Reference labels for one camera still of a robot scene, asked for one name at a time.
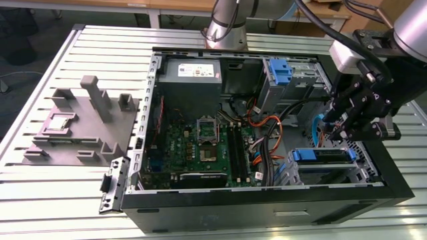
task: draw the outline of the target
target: green circuit board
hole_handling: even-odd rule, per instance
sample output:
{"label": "green circuit board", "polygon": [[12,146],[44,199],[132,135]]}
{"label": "green circuit board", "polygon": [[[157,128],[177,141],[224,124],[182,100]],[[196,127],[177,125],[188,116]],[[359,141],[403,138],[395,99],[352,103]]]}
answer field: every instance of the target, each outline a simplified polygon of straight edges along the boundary
{"label": "green circuit board", "polygon": [[[229,149],[226,138],[226,126],[218,125],[218,141],[216,145],[205,146],[197,143],[197,126],[196,124],[169,125],[165,134],[165,153],[162,159],[161,172],[220,172],[228,175],[226,187],[253,187],[257,185],[254,172],[248,172],[249,182],[245,179],[240,182],[232,180]],[[212,136],[213,129],[201,127],[200,136]],[[252,137],[253,132],[249,127],[241,128],[242,142]]]}

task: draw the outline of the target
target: power supply label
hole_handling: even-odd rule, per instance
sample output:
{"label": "power supply label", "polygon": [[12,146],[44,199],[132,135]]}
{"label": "power supply label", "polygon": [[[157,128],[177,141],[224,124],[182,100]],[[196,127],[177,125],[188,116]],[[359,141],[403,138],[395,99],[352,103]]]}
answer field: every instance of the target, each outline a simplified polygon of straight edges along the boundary
{"label": "power supply label", "polygon": [[177,67],[177,76],[213,78],[213,64],[180,64]]}

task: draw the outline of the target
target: aluminum table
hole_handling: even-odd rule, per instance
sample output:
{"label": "aluminum table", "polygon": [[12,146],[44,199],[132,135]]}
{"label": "aluminum table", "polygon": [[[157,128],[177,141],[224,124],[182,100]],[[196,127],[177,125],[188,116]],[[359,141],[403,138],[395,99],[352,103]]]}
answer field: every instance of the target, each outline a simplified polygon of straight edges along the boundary
{"label": "aluminum table", "polygon": [[[328,54],[324,38],[248,34],[250,51]],[[110,97],[145,97],[152,47],[202,48],[197,31],[85,26],[70,31],[52,64],[0,144],[0,239],[413,239],[427,236],[427,118],[415,102],[393,121],[400,141],[385,141],[415,198],[336,225],[146,234],[124,214],[98,215],[100,183],[108,167],[21,165],[53,102],[54,88],[80,88],[96,75]]]}

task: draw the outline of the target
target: gray floor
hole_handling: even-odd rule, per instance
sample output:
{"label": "gray floor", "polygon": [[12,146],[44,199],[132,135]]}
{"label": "gray floor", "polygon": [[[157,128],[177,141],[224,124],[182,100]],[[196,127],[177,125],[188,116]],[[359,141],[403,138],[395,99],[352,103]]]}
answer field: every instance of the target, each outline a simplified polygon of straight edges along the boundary
{"label": "gray floor", "polygon": [[[29,37],[29,41],[37,52],[37,59],[28,65],[12,66],[0,57],[0,76],[21,71],[44,73],[74,24],[137,27],[138,23],[140,27],[149,27],[149,19],[144,14],[134,16],[130,13],[62,11],[62,18],[54,20],[49,10],[37,9],[33,17],[37,22],[38,33]],[[168,29],[200,30],[208,24],[208,17],[192,18],[184,16],[180,18],[177,16],[172,20],[166,16],[161,17],[161,27]],[[248,33],[268,34],[266,21],[248,20],[246,31]],[[0,94],[0,140],[6,134],[20,109],[38,83],[40,75],[14,74],[1,78],[1,80],[10,87],[10,90],[8,94]],[[419,97],[417,103],[425,111],[427,94]]]}

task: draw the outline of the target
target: open computer tower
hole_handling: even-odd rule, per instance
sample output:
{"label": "open computer tower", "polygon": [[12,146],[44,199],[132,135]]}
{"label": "open computer tower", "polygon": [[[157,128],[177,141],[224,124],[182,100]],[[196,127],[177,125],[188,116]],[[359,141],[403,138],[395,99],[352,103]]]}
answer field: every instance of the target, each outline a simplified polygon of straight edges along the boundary
{"label": "open computer tower", "polygon": [[[327,97],[336,74],[325,55],[154,48],[136,143],[110,162],[98,212],[124,212],[146,233],[212,231],[336,224],[412,198],[380,141],[313,130],[327,100],[292,109],[281,134],[248,123]],[[280,137],[269,171],[265,137],[268,148]]]}

